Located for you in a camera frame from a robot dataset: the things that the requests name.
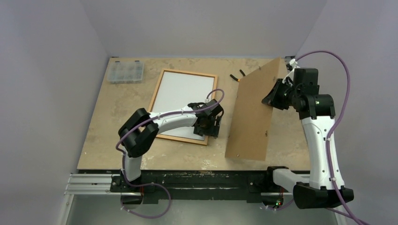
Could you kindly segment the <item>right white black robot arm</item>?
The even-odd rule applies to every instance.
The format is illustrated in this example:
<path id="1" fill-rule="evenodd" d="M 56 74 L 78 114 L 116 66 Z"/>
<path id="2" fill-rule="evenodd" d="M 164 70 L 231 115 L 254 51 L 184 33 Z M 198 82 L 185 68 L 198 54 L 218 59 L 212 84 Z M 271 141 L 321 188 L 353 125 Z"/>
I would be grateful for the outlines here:
<path id="1" fill-rule="evenodd" d="M 288 168 L 274 167 L 263 184 L 270 191 L 283 187 L 291 192 L 299 209 L 335 208 L 352 201 L 354 191 L 345 187 L 337 161 L 334 100 L 319 93 L 317 69 L 296 68 L 292 73 L 292 79 L 278 79 L 262 103 L 280 110 L 293 107 L 299 114 L 309 150 L 310 176 L 305 179 Z"/>

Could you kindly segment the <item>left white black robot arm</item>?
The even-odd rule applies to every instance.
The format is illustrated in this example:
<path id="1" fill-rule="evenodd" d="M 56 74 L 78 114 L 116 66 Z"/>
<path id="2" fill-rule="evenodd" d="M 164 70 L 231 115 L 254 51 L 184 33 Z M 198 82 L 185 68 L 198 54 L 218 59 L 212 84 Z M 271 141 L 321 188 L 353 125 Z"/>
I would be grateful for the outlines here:
<path id="1" fill-rule="evenodd" d="M 223 114 L 224 109 L 215 99 L 189 103 L 172 112 L 136 110 L 118 131 L 116 149 L 122 153 L 122 186 L 129 192 L 139 188 L 142 156 L 156 136 L 165 134 L 199 141 L 208 136 L 217 138 Z"/>

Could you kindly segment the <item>brown backing board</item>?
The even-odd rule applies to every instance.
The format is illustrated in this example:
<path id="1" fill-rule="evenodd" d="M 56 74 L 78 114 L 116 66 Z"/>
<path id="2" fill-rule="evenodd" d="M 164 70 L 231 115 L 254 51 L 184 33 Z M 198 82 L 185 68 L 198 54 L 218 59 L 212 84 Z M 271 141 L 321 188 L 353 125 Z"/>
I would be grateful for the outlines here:
<path id="1" fill-rule="evenodd" d="M 226 144 L 226 158 L 266 159 L 273 108 L 262 100 L 283 72 L 284 60 L 275 58 L 240 80 Z"/>

